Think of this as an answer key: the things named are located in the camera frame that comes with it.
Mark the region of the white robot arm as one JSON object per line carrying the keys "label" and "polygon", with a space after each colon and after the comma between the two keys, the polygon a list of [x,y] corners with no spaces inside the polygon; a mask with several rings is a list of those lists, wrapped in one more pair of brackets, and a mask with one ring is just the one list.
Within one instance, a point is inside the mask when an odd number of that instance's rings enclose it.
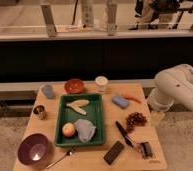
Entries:
{"label": "white robot arm", "polygon": [[155,88],[147,97],[151,107],[150,124],[157,126],[165,113],[180,102],[193,112],[193,67],[180,64],[158,72],[154,78]]}

